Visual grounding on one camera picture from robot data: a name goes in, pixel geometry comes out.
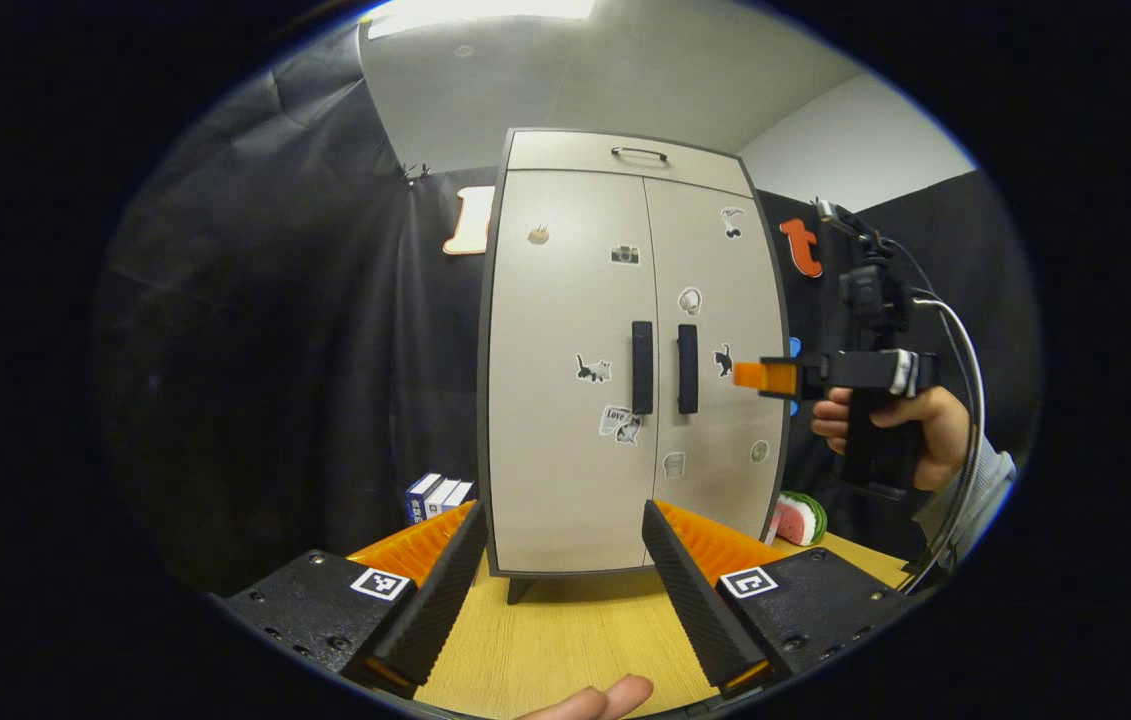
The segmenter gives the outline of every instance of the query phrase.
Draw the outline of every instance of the white cabinet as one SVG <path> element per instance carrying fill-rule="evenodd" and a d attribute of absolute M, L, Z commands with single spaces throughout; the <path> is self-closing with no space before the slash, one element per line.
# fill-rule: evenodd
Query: white cabinet
<path fill-rule="evenodd" d="M 648 565 L 650 497 L 763 537 L 788 405 L 729 368 L 784 354 L 786 329 L 742 163 L 573 131 L 507 145 L 478 378 L 491 570 Z"/>

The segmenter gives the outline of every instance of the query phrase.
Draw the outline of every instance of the ceiling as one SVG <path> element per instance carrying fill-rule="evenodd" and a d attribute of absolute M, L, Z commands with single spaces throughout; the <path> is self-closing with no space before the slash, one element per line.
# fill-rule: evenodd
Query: ceiling
<path fill-rule="evenodd" d="M 397 156 L 433 172 L 497 165 L 509 127 L 739 151 L 865 72 L 793 24 L 728 0 L 596 0 L 585 20 L 447 23 L 364 42 L 360 54 Z"/>

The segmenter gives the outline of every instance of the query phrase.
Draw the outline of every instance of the hand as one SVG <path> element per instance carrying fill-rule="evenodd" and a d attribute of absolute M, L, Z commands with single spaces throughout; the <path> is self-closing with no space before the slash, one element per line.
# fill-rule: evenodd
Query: hand
<path fill-rule="evenodd" d="M 653 683 L 639 675 L 625 675 L 614 687 L 601 692 L 587 687 L 555 705 L 520 715 L 516 720 L 619 720 L 653 694 Z"/>
<path fill-rule="evenodd" d="M 845 454 L 845 436 L 849 432 L 849 396 L 853 391 L 838 387 L 827 393 L 827 400 L 813 405 L 814 419 L 809 427 L 827 439 L 827 445 Z M 921 420 L 925 443 L 912 479 L 916 489 L 938 492 L 961 470 L 968 448 L 969 411 L 943 387 L 931 387 L 913 398 L 903 398 L 883 410 L 872 413 L 878 428 L 892 428 L 906 420 Z"/>

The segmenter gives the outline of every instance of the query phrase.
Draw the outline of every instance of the cable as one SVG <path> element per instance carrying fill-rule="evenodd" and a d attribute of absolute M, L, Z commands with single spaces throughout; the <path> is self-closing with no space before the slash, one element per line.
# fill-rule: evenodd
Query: cable
<path fill-rule="evenodd" d="M 925 290 L 929 290 L 930 297 L 932 297 L 932 300 L 941 301 L 939 293 L 934 292 L 934 284 L 930 281 L 929 275 L 925 275 L 925 270 L 921 269 L 921 263 L 917 263 L 916 258 L 913 258 L 912 253 L 903 246 L 903 243 L 890 237 L 881 237 L 881 245 L 891 245 L 897 248 L 899 251 L 903 251 L 905 258 L 912 262 L 913 268 L 916 268 L 916 274 L 921 275 L 921 281 L 925 283 Z M 943 332 L 948 336 L 948 341 L 952 344 L 952 352 L 955 352 L 955 356 L 957 356 L 957 365 L 961 368 L 961 378 L 964 378 L 964 383 L 966 383 L 966 397 L 972 397 L 969 394 L 969 373 L 968 370 L 966 370 L 966 366 L 964 366 L 961 353 L 957 350 L 957 341 L 952 337 L 952 328 L 948 327 L 948 318 L 946 318 L 946 315 L 939 315 L 939 322 L 943 323 Z"/>
<path fill-rule="evenodd" d="M 975 405 L 977 424 L 969 423 L 968 432 L 968 450 L 966 452 L 966 462 L 964 462 L 964 468 L 961 475 L 958 475 L 959 480 L 962 480 L 961 486 L 958 487 L 958 498 L 953 502 L 952 509 L 948 510 L 948 517 L 946 517 L 943 524 L 936 535 L 934 544 L 931 547 L 936 547 L 936 552 L 930 553 L 930 561 L 926 562 L 925 569 L 923 569 L 914 578 L 908 578 L 904 580 L 904 583 L 898 588 L 900 591 L 908 593 L 912 589 L 916 588 L 917 584 L 930 574 L 930 571 L 934 569 L 934 565 L 939 561 L 939 557 L 943 556 L 944 552 L 950 552 L 955 547 L 955 532 L 961 523 L 964 511 L 966 511 L 966 505 L 969 501 L 969 492 L 973 489 L 973 474 L 978 468 L 978 456 L 982 451 L 982 443 L 977 442 L 977 434 L 982 432 L 985 423 L 985 407 L 984 407 L 984 387 L 982 387 L 982 373 L 978 370 L 978 356 L 973 348 L 973 342 L 969 341 L 969 335 L 966 332 L 966 328 L 961 323 L 961 319 L 955 313 L 952 307 L 950 307 L 946 302 L 940 300 L 914 300 L 917 306 L 923 307 L 936 307 L 952 319 L 952 322 L 957 326 L 959 333 L 961 333 L 961 340 L 964 342 L 964 349 L 969 354 L 969 364 L 973 365 L 973 382 L 975 382 L 975 394 L 972 396 L 972 404 Z"/>

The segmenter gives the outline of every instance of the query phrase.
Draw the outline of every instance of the ceiling light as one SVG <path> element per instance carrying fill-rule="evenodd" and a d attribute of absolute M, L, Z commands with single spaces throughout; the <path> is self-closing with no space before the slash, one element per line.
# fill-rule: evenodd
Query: ceiling light
<path fill-rule="evenodd" d="M 432 24 L 483 18 L 562 18 L 581 20 L 592 15 L 594 0 L 391 0 L 360 21 L 369 24 L 369 40 L 395 35 Z"/>

